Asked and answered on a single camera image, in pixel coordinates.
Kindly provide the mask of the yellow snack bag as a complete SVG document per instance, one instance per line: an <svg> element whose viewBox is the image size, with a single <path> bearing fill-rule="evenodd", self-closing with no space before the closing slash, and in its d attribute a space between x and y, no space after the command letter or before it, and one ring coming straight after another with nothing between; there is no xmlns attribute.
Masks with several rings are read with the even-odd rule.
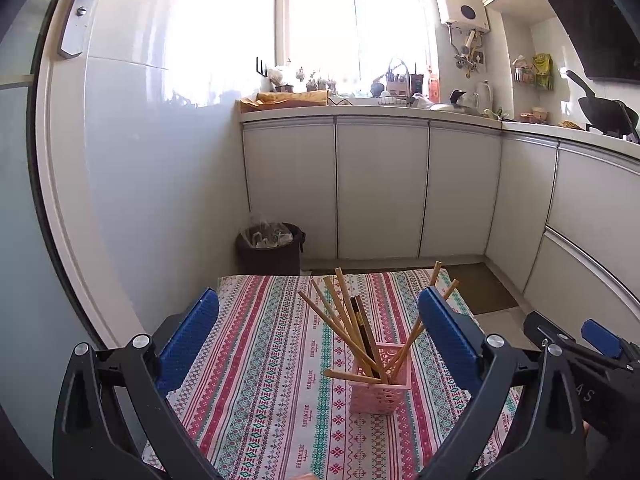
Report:
<svg viewBox="0 0 640 480"><path fill-rule="evenodd" d="M538 90L553 89L553 60L549 53L537 53L533 56L535 86Z"/></svg>

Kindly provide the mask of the black wok pan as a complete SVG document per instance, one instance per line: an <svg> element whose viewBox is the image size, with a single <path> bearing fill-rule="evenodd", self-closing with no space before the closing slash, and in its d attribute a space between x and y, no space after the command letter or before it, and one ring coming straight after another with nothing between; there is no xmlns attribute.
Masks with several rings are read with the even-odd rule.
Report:
<svg viewBox="0 0 640 480"><path fill-rule="evenodd" d="M588 119L588 129L595 128L606 136L639 143L637 112L620 100L598 98L574 70L566 70L565 75L585 93L578 104Z"/></svg>

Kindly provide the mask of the white base cabinets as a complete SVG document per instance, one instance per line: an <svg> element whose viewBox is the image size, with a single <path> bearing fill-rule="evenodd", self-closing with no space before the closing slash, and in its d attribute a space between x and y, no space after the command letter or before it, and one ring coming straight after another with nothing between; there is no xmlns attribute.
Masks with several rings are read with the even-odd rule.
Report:
<svg viewBox="0 0 640 480"><path fill-rule="evenodd" d="M639 336L639 148L594 132L376 106L242 115L248 206L315 269L484 262L525 310Z"/></svg>

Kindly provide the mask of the brown floor mat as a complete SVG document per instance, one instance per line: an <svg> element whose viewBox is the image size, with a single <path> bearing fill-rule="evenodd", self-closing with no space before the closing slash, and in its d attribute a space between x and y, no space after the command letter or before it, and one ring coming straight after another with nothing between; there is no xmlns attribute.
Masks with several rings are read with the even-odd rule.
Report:
<svg viewBox="0 0 640 480"><path fill-rule="evenodd" d="M518 307L518 291L512 292L480 256L391 258L374 260L304 259L300 275L321 275L333 272L338 266L346 273L392 272L431 269L436 261L450 278L460 282L459 292L474 314L485 314Z"/></svg>

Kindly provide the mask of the kitchen window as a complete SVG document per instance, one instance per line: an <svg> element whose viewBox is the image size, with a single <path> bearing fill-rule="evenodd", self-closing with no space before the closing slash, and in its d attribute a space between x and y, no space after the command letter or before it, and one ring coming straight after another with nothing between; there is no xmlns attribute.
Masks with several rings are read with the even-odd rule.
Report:
<svg viewBox="0 0 640 480"><path fill-rule="evenodd" d="M438 72L435 0L274 0L276 60L366 96L376 77Z"/></svg>

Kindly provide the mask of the white thermos jug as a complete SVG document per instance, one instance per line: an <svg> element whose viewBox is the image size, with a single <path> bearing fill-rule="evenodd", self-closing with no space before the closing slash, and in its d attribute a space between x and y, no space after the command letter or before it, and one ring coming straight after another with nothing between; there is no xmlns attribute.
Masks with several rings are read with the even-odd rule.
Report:
<svg viewBox="0 0 640 480"><path fill-rule="evenodd" d="M494 111L494 92L487 80L479 81L475 87L476 108L480 114L484 114L486 110Z"/></svg>

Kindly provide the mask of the black gold-banded chopstick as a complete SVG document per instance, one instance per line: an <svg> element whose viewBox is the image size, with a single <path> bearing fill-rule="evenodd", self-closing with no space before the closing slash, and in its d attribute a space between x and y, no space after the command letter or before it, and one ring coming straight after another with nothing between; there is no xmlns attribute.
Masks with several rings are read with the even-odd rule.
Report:
<svg viewBox="0 0 640 480"><path fill-rule="evenodd" d="M360 309L360 304L358 304L358 297L352 297L350 298L350 304L352 305L352 310L354 310L354 313L356 315L356 320L357 320L357 324L358 324L358 330L360 331L360 337L362 339L362 344L363 344L363 350L364 352L367 353L368 357L373 361L374 360L374 355L373 355L373 351L370 345L370 340L368 337L368 334L366 332L366 328L364 327L364 318L362 317L362 312ZM372 376L375 378L381 378L380 377L380 373L378 372L378 370L375 367L371 367L372 370Z"/></svg>

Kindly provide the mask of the orange cloth on counter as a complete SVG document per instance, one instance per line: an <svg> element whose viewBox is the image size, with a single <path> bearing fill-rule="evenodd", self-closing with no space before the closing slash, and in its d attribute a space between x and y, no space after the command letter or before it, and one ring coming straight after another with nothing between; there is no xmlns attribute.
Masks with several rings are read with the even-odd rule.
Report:
<svg viewBox="0 0 640 480"><path fill-rule="evenodd" d="M283 110L284 108L327 106L328 90L311 92L258 92L254 99L240 99L240 112L260 112L261 110Z"/></svg>

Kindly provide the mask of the short bamboo chopstick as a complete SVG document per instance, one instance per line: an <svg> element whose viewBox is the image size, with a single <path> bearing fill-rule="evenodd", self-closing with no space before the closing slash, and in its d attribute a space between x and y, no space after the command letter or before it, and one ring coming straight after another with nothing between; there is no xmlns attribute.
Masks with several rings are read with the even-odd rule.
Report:
<svg viewBox="0 0 640 480"><path fill-rule="evenodd" d="M369 363L366 360L361 359L361 357L364 356L366 352L364 352L363 350L363 344L358 330L355 315L352 313L352 310L350 310L350 307L346 304L346 298L344 296L341 296L335 288L333 278L331 278L330 276L325 276L324 278L322 278L322 281L332 298L335 310L337 310L338 317L340 318L341 324L344 328L344 332L349 336L349 340L360 350L360 363L364 368L368 368Z"/></svg>

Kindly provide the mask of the long bamboo chopstick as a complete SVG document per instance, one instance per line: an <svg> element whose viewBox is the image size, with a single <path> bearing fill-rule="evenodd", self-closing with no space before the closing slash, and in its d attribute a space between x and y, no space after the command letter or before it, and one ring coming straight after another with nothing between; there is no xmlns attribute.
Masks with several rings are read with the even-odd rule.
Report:
<svg viewBox="0 0 640 480"><path fill-rule="evenodd" d="M388 378L383 370L382 360L378 353L378 346L373 337L367 332L364 314L358 302L350 296L347 282L340 268L335 269L335 276L342 292L344 308L349 316L352 340L358 344L362 352L368 356L368 359L374 362L374 365L368 365L371 375L380 378L383 384L387 384Z"/></svg>

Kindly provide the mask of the black range hood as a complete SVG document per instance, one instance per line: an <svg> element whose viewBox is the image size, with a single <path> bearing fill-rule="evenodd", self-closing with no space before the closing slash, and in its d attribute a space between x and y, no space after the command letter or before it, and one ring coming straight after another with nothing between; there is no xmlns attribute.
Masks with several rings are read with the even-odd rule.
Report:
<svg viewBox="0 0 640 480"><path fill-rule="evenodd" d="M548 0L591 80L639 82L639 40L614 0Z"/></svg>

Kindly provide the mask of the patterned woven tablecloth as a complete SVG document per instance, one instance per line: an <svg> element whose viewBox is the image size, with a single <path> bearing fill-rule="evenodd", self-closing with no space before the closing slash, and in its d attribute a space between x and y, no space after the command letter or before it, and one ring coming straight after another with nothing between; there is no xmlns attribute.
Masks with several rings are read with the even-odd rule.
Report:
<svg viewBox="0 0 640 480"><path fill-rule="evenodd" d="M316 315L329 292L310 276L231 275L181 387L168 396L201 453L227 479L413 479L469 395L430 337L407 358L411 382L388 415L355 413L352 352Z"/></svg>

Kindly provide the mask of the dark wicker trash bin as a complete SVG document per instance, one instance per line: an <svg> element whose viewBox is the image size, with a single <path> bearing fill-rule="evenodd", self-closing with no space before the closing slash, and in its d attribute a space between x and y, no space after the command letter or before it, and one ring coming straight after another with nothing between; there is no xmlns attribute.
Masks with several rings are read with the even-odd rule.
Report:
<svg viewBox="0 0 640 480"><path fill-rule="evenodd" d="M243 274L298 275L306 233L291 223L262 222L243 230L235 250Z"/></svg>

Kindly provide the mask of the pink perforated utensil holder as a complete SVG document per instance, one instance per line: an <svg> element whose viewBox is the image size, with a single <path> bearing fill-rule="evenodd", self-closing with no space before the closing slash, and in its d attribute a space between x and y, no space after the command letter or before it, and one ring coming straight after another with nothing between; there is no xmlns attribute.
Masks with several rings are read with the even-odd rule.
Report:
<svg viewBox="0 0 640 480"><path fill-rule="evenodd" d="M407 354L395 380L385 382L348 382L352 386L349 408L352 413L370 415L394 414L410 393L412 383L411 356Z"/></svg>

